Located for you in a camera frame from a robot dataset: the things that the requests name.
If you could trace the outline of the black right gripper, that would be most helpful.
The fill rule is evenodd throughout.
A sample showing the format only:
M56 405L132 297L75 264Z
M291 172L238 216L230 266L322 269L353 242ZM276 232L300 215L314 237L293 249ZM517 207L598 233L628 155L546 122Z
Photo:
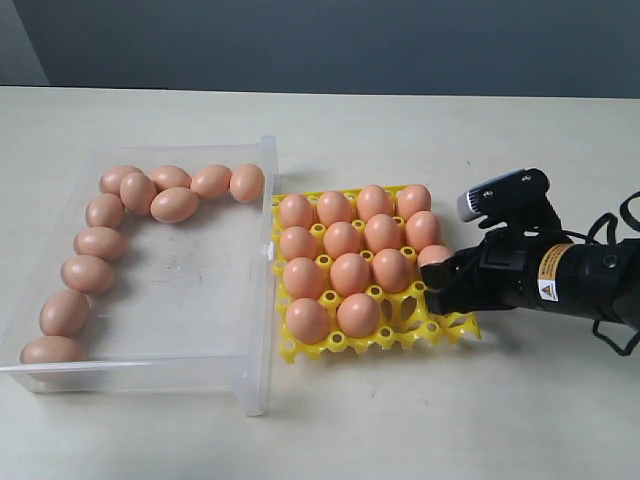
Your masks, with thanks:
M430 313L449 315L475 311L533 308L531 271L544 250L563 243L560 230L518 232L505 223L488 228L475 247L440 261L419 263Z

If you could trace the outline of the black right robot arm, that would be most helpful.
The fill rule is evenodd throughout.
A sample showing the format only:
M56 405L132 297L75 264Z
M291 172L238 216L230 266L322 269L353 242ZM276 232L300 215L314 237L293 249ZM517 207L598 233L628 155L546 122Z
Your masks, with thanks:
M587 235L562 229L548 200L492 216L480 244L420 266L437 315L516 308L639 327L639 241L615 240L618 222L638 230L623 202Z

